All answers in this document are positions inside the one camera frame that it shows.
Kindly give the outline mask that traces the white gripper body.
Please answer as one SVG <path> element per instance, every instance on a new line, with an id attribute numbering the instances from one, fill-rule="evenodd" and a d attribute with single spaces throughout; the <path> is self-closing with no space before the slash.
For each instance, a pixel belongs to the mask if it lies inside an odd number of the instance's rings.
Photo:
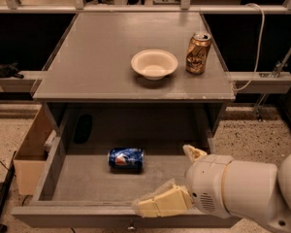
<path id="1" fill-rule="evenodd" d="M 204 214 L 228 218 L 223 202 L 223 177 L 233 158 L 210 154 L 195 161 L 185 172 L 186 187 L 195 207 Z"/>

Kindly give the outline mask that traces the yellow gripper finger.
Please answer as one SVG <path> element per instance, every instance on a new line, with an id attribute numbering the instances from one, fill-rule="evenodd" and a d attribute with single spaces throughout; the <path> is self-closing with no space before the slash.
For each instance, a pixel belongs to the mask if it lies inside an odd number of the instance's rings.
<path id="1" fill-rule="evenodd" d="M 177 185 L 171 179 L 153 192 L 131 204 L 132 210 L 141 217 L 166 217 L 185 214 L 193 207 L 191 196 L 185 185 Z"/>
<path id="2" fill-rule="evenodd" d="M 192 163 L 194 163 L 198 159 L 208 155 L 205 151 L 194 148 L 191 145 L 183 145 L 182 149 L 183 149 L 184 154 L 188 157 L 188 159 Z"/>

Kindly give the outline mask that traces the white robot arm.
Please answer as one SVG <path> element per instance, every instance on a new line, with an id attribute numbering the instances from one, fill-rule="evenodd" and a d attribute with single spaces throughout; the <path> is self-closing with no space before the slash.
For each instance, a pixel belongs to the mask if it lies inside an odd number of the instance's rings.
<path id="1" fill-rule="evenodd" d="M 186 184 L 169 180 L 136 199 L 136 215 L 178 216 L 195 207 L 206 215 L 247 218 L 273 233 L 291 233 L 291 154 L 276 166 L 207 154 L 190 145 L 182 149 L 191 161 Z"/>

